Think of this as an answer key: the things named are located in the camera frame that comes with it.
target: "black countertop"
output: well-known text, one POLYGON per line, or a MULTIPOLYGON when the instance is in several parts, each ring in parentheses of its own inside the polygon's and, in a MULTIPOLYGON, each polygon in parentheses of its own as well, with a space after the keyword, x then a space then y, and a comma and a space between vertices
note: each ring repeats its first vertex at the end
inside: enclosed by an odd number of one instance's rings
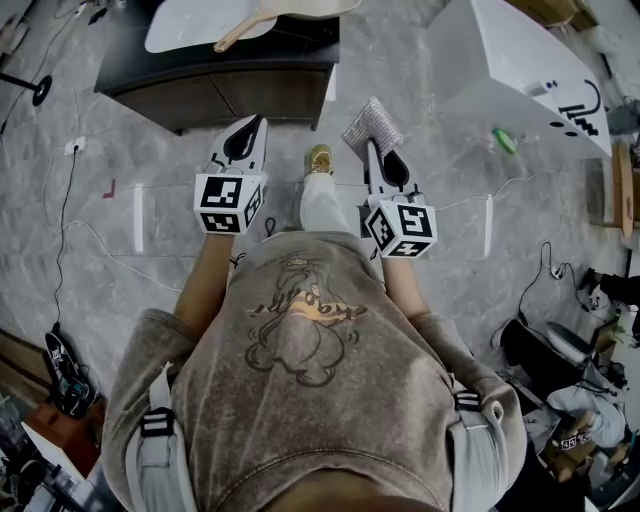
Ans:
POLYGON ((149 53, 144 46, 153 14, 161 2, 129 0, 113 9, 116 24, 107 46, 95 92, 119 94, 145 85, 230 70, 318 66, 340 60, 340 20, 307 21, 281 16, 265 35, 238 41, 225 53, 213 43, 149 53))

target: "white cutting board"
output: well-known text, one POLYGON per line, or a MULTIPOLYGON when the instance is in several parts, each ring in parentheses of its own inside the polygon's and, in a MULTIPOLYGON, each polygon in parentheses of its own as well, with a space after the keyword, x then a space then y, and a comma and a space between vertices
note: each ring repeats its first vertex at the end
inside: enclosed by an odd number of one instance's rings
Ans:
MULTIPOLYGON (((161 53, 215 43, 253 14, 259 3, 260 0, 165 0, 153 17, 144 46, 150 53, 161 53)), ((276 21, 260 23, 241 39, 266 34, 276 21)))

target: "white cube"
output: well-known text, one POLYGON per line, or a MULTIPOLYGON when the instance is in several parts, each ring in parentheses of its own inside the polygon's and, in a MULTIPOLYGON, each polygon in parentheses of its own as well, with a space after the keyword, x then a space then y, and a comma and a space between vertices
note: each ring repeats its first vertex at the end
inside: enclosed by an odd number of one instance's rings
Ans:
POLYGON ((438 241, 431 206, 380 201, 366 224, 383 258, 419 258, 438 241))
POLYGON ((193 210, 205 233, 242 235, 264 202, 263 176, 198 174, 193 210))
POLYGON ((504 0, 453 0, 429 26, 427 48, 440 110, 534 134, 566 158, 611 157, 591 70, 504 0))

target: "cabinet door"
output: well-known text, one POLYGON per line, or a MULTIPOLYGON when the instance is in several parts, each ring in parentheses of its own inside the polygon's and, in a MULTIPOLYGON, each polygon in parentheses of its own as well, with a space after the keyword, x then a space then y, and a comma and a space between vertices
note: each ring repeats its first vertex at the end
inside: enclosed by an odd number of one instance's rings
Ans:
POLYGON ((317 117, 327 85, 324 71, 288 69, 219 73, 211 80, 236 116, 279 119, 317 117))
POLYGON ((234 117, 208 76, 150 85, 114 99, 171 131, 211 126, 234 117))

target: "person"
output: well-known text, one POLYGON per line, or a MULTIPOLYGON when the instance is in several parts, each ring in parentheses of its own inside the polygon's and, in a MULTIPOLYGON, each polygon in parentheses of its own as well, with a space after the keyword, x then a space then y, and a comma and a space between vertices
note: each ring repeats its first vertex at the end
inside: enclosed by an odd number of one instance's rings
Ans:
POLYGON ((609 300, 622 302, 627 306, 640 306, 640 276, 612 276, 600 274, 589 268, 582 278, 579 289, 588 288, 591 295, 598 285, 609 300))
MULTIPOLYGON (((200 512, 487 510, 516 480, 526 435, 515 391, 431 311, 407 260, 383 260, 385 292, 349 232, 330 149, 310 162, 304 231, 265 240, 228 285, 234 239, 208 235, 174 313, 142 314, 102 446, 128 510, 127 446, 154 416, 162 371, 200 512)), ((165 498, 146 509, 167 509, 165 498)))

